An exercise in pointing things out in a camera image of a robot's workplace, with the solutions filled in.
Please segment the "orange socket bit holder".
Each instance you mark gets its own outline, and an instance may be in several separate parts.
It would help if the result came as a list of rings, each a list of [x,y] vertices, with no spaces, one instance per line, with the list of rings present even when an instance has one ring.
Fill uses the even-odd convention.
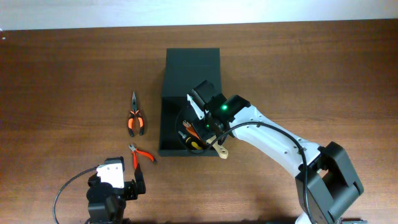
[[[186,120],[183,120],[183,125],[185,127],[185,129],[194,137],[196,137],[197,139],[201,140],[201,137],[198,135],[197,131],[195,130],[195,128],[193,127],[193,125],[191,123],[189,123]]]

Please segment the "red handled side cutters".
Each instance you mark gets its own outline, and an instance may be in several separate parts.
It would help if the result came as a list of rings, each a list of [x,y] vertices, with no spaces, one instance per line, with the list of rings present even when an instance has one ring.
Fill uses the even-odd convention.
[[[156,164],[157,160],[155,159],[155,157],[150,154],[149,152],[146,151],[142,151],[140,149],[138,149],[135,145],[133,144],[129,144],[128,148],[131,150],[131,154],[132,154],[132,161],[133,161],[133,168],[137,169],[138,167],[138,161],[137,161],[137,155],[143,155],[146,158],[150,159],[152,163]]]

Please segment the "yellow black stubby screwdriver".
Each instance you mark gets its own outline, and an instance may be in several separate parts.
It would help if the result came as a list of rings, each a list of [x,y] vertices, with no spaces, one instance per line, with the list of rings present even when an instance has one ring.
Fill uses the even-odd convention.
[[[203,150],[205,145],[195,137],[191,137],[182,131],[178,131],[179,136],[181,137],[182,142],[191,150]]]

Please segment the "orange black needle-nose pliers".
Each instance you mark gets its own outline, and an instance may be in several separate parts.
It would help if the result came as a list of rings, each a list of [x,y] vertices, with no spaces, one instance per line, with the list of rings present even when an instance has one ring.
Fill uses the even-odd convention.
[[[144,118],[141,111],[137,107],[137,98],[136,93],[132,93],[132,100],[131,100],[131,111],[129,112],[129,119],[127,121],[127,130],[130,137],[134,137],[134,122],[138,121],[139,123],[139,135],[142,136],[144,134]]]

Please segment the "orange scraper wooden handle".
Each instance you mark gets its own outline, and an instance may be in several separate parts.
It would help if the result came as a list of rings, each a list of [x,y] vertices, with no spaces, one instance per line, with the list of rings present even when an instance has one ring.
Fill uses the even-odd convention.
[[[212,136],[211,138],[206,140],[206,143],[210,144],[216,139],[216,135]],[[222,145],[218,144],[218,141],[212,145],[212,148],[218,153],[219,157],[222,159],[227,159],[229,156],[228,150],[223,147]]]

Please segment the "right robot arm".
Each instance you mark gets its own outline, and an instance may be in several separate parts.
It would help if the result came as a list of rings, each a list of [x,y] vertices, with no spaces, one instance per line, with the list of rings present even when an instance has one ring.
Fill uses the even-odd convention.
[[[281,165],[294,179],[303,213],[296,223],[341,223],[345,211],[364,187],[346,150],[335,142],[321,146],[266,118],[239,95],[226,98],[203,81],[187,93],[187,101],[215,133],[213,143],[232,136],[249,143]]]

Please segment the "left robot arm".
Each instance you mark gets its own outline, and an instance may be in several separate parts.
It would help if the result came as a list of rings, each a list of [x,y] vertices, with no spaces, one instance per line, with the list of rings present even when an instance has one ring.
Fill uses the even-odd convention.
[[[90,223],[129,223],[124,217],[127,202],[146,193],[144,176],[139,164],[134,166],[135,178],[124,181],[123,163],[103,164],[89,178],[88,213]]]

